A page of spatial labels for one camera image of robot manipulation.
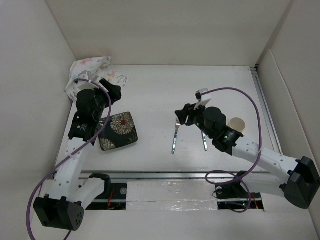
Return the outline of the floral animal print cloth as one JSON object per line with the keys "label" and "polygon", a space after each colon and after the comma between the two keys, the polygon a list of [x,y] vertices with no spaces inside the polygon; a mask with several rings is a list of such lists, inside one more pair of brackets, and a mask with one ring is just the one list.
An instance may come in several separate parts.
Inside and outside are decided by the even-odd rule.
{"label": "floral animal print cloth", "polygon": [[130,82],[130,79],[124,74],[110,67],[113,58],[111,56],[93,57],[75,61],[69,70],[69,81],[65,87],[65,93],[73,101],[77,101],[77,94],[81,91],[77,88],[78,76],[83,71],[89,71],[92,74],[92,83],[99,83],[106,79],[115,86],[124,87]]}

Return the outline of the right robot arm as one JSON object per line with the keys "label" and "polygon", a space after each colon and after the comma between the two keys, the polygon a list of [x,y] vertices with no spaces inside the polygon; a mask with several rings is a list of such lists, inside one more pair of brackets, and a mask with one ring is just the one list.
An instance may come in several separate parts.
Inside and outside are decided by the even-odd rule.
{"label": "right robot arm", "polygon": [[231,183],[216,187],[218,199],[266,193],[283,197],[298,208],[309,208],[320,188],[320,175],[312,159],[306,156],[296,159],[260,147],[241,132],[228,127],[226,116],[217,107],[186,104],[175,114],[181,125],[197,126],[220,152],[255,163],[272,174],[263,178],[240,171]]}

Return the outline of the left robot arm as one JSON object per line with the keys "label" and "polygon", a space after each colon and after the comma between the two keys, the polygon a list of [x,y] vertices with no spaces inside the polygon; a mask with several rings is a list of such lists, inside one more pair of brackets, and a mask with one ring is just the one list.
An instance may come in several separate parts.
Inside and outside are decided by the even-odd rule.
{"label": "left robot arm", "polygon": [[48,192],[33,201],[33,209],[44,227],[77,231],[92,201],[96,197],[107,198],[112,191],[110,177],[105,174],[92,174],[82,187],[78,180],[98,135],[106,126],[101,124],[102,114],[122,98],[121,87],[105,79],[87,83],[94,88],[80,90],[76,95],[66,159],[53,171],[54,179]]}

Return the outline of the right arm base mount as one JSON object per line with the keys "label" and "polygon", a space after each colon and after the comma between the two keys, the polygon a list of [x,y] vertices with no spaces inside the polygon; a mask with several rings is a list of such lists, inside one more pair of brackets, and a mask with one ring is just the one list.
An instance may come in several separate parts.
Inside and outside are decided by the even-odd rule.
{"label": "right arm base mount", "polygon": [[218,199],[218,210],[230,210],[241,212],[243,210],[264,210],[262,196],[259,192],[250,191],[251,203],[249,203],[249,194],[241,181],[233,182],[222,186],[216,186],[212,196]]}

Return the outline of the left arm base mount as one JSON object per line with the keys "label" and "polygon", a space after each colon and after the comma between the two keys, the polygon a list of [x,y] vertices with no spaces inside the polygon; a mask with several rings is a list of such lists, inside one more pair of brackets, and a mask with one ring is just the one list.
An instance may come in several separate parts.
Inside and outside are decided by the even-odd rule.
{"label": "left arm base mount", "polygon": [[101,179],[104,181],[104,192],[98,195],[86,210],[122,211],[126,210],[127,184],[112,183],[109,175],[93,173],[89,179]]}

